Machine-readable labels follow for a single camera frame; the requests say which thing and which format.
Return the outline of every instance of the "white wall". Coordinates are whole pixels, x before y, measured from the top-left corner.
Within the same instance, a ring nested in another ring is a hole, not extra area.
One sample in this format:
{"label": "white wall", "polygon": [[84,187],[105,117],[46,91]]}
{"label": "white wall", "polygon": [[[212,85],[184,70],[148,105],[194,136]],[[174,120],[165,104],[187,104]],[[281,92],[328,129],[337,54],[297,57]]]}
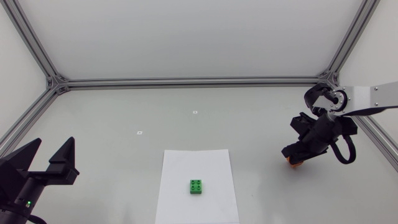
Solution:
{"label": "white wall", "polygon": [[22,0],[71,79],[315,76],[362,0]]}
{"label": "white wall", "polygon": [[0,136],[45,91],[45,76],[0,6]]}
{"label": "white wall", "polygon": [[[341,70],[341,85],[373,86],[398,81],[398,1],[382,0]],[[398,109],[373,117],[398,141]]]}

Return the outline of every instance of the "metal extrusion beam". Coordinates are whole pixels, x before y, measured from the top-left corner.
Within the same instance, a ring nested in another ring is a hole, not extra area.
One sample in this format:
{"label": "metal extrusion beam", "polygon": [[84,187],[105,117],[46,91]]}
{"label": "metal extrusion beam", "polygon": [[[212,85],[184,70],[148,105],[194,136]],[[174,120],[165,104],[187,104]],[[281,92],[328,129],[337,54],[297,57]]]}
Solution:
{"label": "metal extrusion beam", "polygon": [[56,77],[58,75],[57,69],[55,69],[49,56],[45,52],[18,1],[0,1],[22,40],[30,50],[33,58],[35,58],[36,62],[39,64],[39,67],[44,72],[44,75],[46,77]]}
{"label": "metal extrusion beam", "polygon": [[46,90],[14,123],[14,125],[12,125],[8,132],[0,139],[0,158],[12,152],[28,130],[57,98],[57,96],[58,94],[55,88]]}
{"label": "metal extrusion beam", "polygon": [[128,88],[198,88],[245,86],[310,86],[317,77],[236,77],[236,78],[162,78],[162,79],[103,79],[70,80],[60,84],[70,90],[108,90]]}
{"label": "metal extrusion beam", "polygon": [[363,0],[361,6],[356,13],[343,41],[341,42],[335,56],[333,57],[328,70],[338,73],[346,62],[351,51],[354,49],[359,37],[368,24],[374,10],[380,0]]}
{"label": "metal extrusion beam", "polygon": [[398,172],[398,144],[371,116],[353,119]]}

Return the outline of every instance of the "white floor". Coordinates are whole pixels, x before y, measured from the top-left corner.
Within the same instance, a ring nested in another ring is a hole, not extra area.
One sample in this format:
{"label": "white floor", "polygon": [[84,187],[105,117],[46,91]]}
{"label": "white floor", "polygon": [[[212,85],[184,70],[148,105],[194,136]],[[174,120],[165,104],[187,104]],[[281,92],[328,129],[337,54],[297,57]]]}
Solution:
{"label": "white floor", "polygon": [[287,165],[280,150],[297,140],[292,117],[310,113],[307,89],[66,93],[21,145],[42,138],[31,170],[45,170],[74,136],[80,175],[73,186],[46,187],[33,214],[58,224],[154,223],[165,149],[229,149],[241,223],[396,223],[398,173],[362,130],[353,164],[329,151]]}

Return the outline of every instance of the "aluminum frame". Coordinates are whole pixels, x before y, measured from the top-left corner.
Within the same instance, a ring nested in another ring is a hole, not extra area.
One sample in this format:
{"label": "aluminum frame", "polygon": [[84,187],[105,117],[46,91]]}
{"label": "aluminum frame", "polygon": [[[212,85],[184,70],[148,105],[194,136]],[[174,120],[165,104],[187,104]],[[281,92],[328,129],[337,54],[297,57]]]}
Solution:
{"label": "aluminum frame", "polygon": [[[18,145],[26,132],[40,118],[58,95],[71,90],[109,90],[128,88],[208,88],[248,86],[310,86],[320,82],[339,85],[340,70],[368,24],[380,0],[363,0],[343,41],[330,65],[317,76],[308,77],[207,77],[207,78],[135,78],[69,80],[57,72],[54,64],[36,36],[18,0],[0,0],[22,40],[42,69],[47,90],[16,121],[0,139],[0,157]],[[354,120],[375,143],[387,160],[398,171],[398,144],[372,117],[355,117]]]}

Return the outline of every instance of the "white ceiling panel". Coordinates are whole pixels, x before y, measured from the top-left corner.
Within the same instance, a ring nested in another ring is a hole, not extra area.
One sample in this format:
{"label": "white ceiling panel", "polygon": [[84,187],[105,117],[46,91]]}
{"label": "white ceiling panel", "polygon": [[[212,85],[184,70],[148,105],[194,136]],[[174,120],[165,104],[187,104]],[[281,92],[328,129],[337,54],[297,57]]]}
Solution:
{"label": "white ceiling panel", "polygon": [[71,79],[312,76],[361,0],[21,1]]}

